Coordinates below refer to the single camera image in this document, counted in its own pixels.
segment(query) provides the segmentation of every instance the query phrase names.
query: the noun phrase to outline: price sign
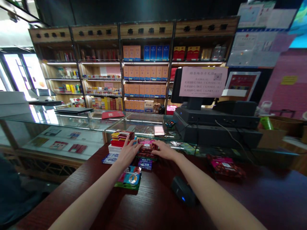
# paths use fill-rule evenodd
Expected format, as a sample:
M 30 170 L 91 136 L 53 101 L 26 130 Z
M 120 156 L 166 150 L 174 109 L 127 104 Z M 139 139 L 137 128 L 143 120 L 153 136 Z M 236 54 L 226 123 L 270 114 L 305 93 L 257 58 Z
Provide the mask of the price sign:
M 220 97 L 227 73 L 227 67 L 183 67 L 179 96 Z
M 105 82 L 105 87 L 113 88 L 113 82 Z

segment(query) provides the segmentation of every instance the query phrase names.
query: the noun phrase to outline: cardboard box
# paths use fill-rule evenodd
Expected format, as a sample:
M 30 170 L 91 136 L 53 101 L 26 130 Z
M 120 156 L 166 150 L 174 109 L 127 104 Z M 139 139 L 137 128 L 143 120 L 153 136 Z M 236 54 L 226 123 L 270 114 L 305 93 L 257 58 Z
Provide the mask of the cardboard box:
M 134 79 L 136 81 L 140 80 L 140 67 L 139 66 L 134 67 Z
M 149 86 L 149 96 L 154 97 L 155 96 L 155 85 Z
M 139 112 L 139 101 L 134 101 L 134 111 Z
M 161 96 L 161 85 L 155 85 L 154 86 L 154 97 L 160 97 Z
M 134 101 L 129 101 L 130 112 L 134 112 Z
M 145 80 L 145 66 L 140 66 L 140 81 Z
M 134 80 L 134 66 L 129 66 L 129 80 Z
M 144 112 L 144 101 L 139 101 L 138 102 L 138 111 L 139 112 Z
M 129 96 L 134 97 L 134 85 L 129 84 Z
M 134 46 L 129 46 L 129 61 L 134 61 Z
M 262 138 L 257 146 L 257 148 L 265 149 L 277 149 L 281 143 L 284 136 L 287 134 L 286 130 L 266 130 L 258 129 L 262 133 Z
M 129 95 L 129 85 L 128 84 L 124 84 L 124 94 L 125 94 L 125 96 L 130 96 Z
M 144 61 L 150 61 L 150 46 L 144 46 Z
M 163 46 L 157 46 L 157 57 L 156 60 L 162 61 L 163 57 Z
M 124 61 L 129 61 L 129 46 L 123 46 L 122 49 Z
M 161 85 L 160 97 L 165 98 L 165 96 L 166 96 L 166 85 Z
M 150 75 L 151 75 L 151 68 L 150 66 L 145 67 L 145 80 L 150 81 Z
M 139 85 L 139 97 L 145 97 L 145 85 Z
M 145 97 L 150 97 L 150 85 L 145 85 Z
M 150 79 L 152 81 L 157 80 L 157 67 L 156 66 L 150 67 Z
M 163 67 L 162 66 L 157 66 L 157 81 L 161 81 L 162 80 L 162 70 Z
M 125 111 L 129 112 L 130 111 L 130 104 L 128 100 L 125 100 Z
M 167 81 L 169 78 L 169 67 L 163 66 L 162 67 L 162 81 Z
M 155 61 L 157 57 L 157 46 L 150 46 L 150 60 Z
M 163 61 L 168 61 L 169 60 L 169 45 L 164 45 L 163 46 L 162 60 Z
M 200 46 L 189 46 L 186 54 L 187 61 L 198 61 Z
M 134 46 L 134 60 L 141 60 L 141 46 Z
M 154 101 L 144 101 L 144 111 L 145 113 L 153 113 Z
M 134 96 L 135 97 L 140 96 L 140 85 L 134 85 Z

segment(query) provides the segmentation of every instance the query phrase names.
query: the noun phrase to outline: sign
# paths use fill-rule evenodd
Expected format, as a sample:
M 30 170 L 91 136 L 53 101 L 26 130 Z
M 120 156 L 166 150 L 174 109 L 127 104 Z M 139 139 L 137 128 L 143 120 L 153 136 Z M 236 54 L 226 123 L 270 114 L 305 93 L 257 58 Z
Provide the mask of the sign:
M 294 85 L 297 82 L 297 76 L 284 76 L 281 85 Z
M 249 101 L 261 72 L 230 72 L 226 84 L 227 89 L 246 90 L 241 101 Z
M 113 82 L 105 82 L 105 87 L 113 88 Z
M 183 67 L 179 96 L 220 97 L 225 88 L 227 67 Z

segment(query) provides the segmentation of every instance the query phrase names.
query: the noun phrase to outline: person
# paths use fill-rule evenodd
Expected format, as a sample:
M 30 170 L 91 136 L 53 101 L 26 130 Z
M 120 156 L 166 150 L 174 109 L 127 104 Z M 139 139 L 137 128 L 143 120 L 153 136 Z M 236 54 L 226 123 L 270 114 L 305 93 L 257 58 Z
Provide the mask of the person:
M 59 216 L 49 230 L 79 230 L 91 227 L 114 184 L 142 146 L 133 145 L 135 141 L 127 144 L 128 139 L 129 136 L 114 164 Z M 240 202 L 183 154 L 176 152 L 162 141 L 153 143 L 160 150 L 154 150 L 152 153 L 172 160 L 178 165 L 218 229 L 266 229 Z

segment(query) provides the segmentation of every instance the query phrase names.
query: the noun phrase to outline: computer monitor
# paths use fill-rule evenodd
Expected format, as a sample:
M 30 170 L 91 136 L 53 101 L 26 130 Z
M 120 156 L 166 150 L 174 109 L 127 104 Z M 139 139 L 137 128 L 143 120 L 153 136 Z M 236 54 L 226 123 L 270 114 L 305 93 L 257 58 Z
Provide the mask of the computer monitor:
M 200 110 L 201 105 L 212 105 L 214 98 L 212 97 L 182 97 L 179 96 L 180 85 L 182 77 L 182 68 L 178 68 L 175 73 L 175 80 L 173 86 L 173 92 L 171 97 L 172 103 L 188 102 L 187 108 L 193 110 Z

